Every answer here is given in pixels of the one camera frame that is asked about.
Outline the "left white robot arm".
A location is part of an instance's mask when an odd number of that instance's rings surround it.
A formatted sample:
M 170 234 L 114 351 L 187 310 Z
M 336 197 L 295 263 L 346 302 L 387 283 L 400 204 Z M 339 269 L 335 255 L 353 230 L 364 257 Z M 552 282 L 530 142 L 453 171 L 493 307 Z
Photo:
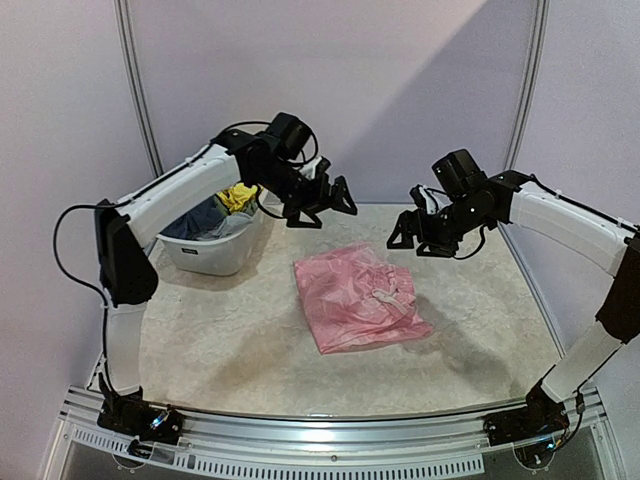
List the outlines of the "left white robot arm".
M 142 320 L 159 284 L 146 249 L 162 230 L 237 183 L 272 193 L 289 228 L 319 229 L 318 215 L 326 210 L 357 212 L 345 178 L 329 177 L 330 161 L 318 151 L 303 156 L 307 143 L 318 142 L 306 123 L 280 112 L 257 122 L 257 133 L 247 132 L 249 125 L 241 121 L 223 128 L 193 156 L 115 203 L 84 207 L 94 215 L 99 282 L 93 286 L 67 269 L 61 272 L 102 299 L 101 389 L 116 398 L 108 412 L 128 434 L 141 433 L 149 423 L 146 408 L 131 397 L 141 395 Z

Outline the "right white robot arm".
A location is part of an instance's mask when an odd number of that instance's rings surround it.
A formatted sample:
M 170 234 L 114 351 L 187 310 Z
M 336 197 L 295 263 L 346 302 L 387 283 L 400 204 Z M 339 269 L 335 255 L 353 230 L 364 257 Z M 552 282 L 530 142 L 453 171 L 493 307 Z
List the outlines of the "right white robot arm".
M 554 422 L 565 400 L 639 336 L 639 228 L 544 185 L 533 174 L 507 170 L 489 176 L 466 149 L 446 154 L 432 170 L 448 204 L 439 205 L 430 188 L 413 187 L 415 207 L 400 213 L 388 248 L 460 259 L 466 234 L 504 225 L 517 238 L 530 234 L 556 247 L 549 260 L 525 252 L 518 256 L 542 299 L 567 294 L 595 310 L 518 412 L 517 427 L 537 436 Z

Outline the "blue garment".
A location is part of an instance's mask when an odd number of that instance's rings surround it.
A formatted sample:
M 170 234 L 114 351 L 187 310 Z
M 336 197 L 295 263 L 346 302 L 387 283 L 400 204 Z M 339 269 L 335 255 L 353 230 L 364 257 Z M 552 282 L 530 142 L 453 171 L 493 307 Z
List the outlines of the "blue garment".
M 193 240 L 215 229 L 226 217 L 212 199 L 198 204 L 164 228 L 160 234 L 179 240 Z

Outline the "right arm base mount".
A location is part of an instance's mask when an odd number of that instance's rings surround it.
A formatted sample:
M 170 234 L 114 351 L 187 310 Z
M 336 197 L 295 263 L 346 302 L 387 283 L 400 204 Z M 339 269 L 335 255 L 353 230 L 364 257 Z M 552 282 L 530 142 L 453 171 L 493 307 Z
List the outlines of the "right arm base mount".
M 579 421 L 571 431 L 564 402 L 549 396 L 542 388 L 542 381 L 538 381 L 527 393 L 522 407 L 486 415 L 483 430 L 491 446 L 517 443 L 561 430 L 562 436 L 553 445 L 553 449 L 557 449 L 567 443 L 580 426 L 584 413 L 584 398 L 581 393 L 578 394 L 576 408 Z

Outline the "pink patterned shorts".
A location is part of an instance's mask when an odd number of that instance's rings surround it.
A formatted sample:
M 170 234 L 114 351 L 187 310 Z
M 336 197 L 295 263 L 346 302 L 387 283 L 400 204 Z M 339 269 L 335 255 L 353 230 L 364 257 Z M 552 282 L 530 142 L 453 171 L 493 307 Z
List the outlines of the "pink patterned shorts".
M 355 244 L 298 260 L 298 295 L 320 354 L 369 350 L 426 338 L 408 268 Z

